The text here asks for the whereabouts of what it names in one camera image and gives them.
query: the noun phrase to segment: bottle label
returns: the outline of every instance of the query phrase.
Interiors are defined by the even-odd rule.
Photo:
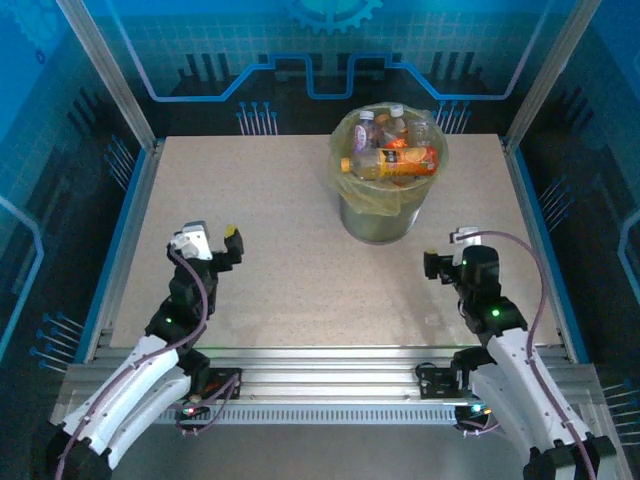
[[[387,143],[384,148],[406,148],[409,144],[404,138],[396,138]]]
[[[433,147],[380,149],[380,176],[428,176],[438,171],[438,152]]]
[[[367,146],[367,131],[362,125],[356,125],[354,136],[353,151],[357,153]]]

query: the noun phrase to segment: gear graphic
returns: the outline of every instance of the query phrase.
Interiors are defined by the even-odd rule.
[[[373,18],[372,10],[382,7],[382,0],[286,0],[289,17],[300,27],[311,27],[313,33],[322,30],[332,35],[347,33],[348,27],[359,28],[363,19]]]
[[[22,33],[42,48],[58,32],[58,13],[54,0],[0,0],[0,12],[13,14]]]

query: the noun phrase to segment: white bottle cap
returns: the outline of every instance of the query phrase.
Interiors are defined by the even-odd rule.
[[[404,115],[404,108],[402,107],[402,105],[391,105],[391,108],[389,110],[391,111],[392,117],[401,117],[402,115]]]

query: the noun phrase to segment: yellow plastic bag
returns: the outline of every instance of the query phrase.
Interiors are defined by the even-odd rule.
[[[371,110],[377,116],[381,113],[389,113],[391,105],[394,104],[377,103],[353,110],[342,119],[331,134],[331,157],[329,159],[331,182],[337,192],[356,213],[389,217],[397,216],[402,205],[421,199],[424,200],[429,188],[431,188],[431,185],[433,185],[442,170],[446,168],[449,160],[447,142],[442,130],[433,121],[431,112],[416,110],[403,105],[406,120],[431,119],[433,121],[433,126],[436,129],[436,139],[432,142],[432,146],[438,151],[438,172],[431,177],[407,180],[401,186],[389,180],[367,181],[361,180],[351,173],[343,173],[340,169],[340,160],[343,157],[352,155],[353,129],[360,119],[360,112],[362,110]]]

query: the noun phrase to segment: grid pattern background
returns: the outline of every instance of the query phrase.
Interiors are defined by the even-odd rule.
[[[544,54],[564,21],[563,16],[547,19],[531,55],[529,79],[535,76]],[[186,54],[224,54],[231,75],[240,74],[258,56],[273,52],[320,53],[322,66],[317,75],[338,74],[340,53],[392,51],[401,53],[428,73],[436,52],[474,52],[471,71],[483,68],[482,80],[491,93],[504,93],[520,57],[531,38],[539,15],[512,13],[414,13],[377,15],[363,20],[347,33],[313,34],[285,15],[172,15],[125,17],[123,25],[140,57],[155,92],[171,95],[180,81],[178,69],[188,71]],[[128,78],[137,78],[120,33],[111,18],[99,18],[100,26]],[[198,65],[204,71],[204,65]],[[460,75],[458,62],[452,78]],[[438,78],[444,77],[446,62]],[[222,78],[222,67],[214,56],[214,74]]]
[[[572,91],[576,87],[582,89],[595,113],[581,140],[593,150],[605,145],[611,149],[630,193],[640,204],[640,101],[592,28],[578,43],[554,89]],[[620,218],[630,213],[620,211]]]
[[[78,92],[103,90],[102,82],[89,58],[71,31],[48,59],[42,74],[24,101],[5,137],[0,141],[0,195],[22,208],[34,193],[49,155],[75,151],[80,134],[67,118]],[[87,115],[91,110],[85,108]],[[0,254],[17,222],[0,209]]]

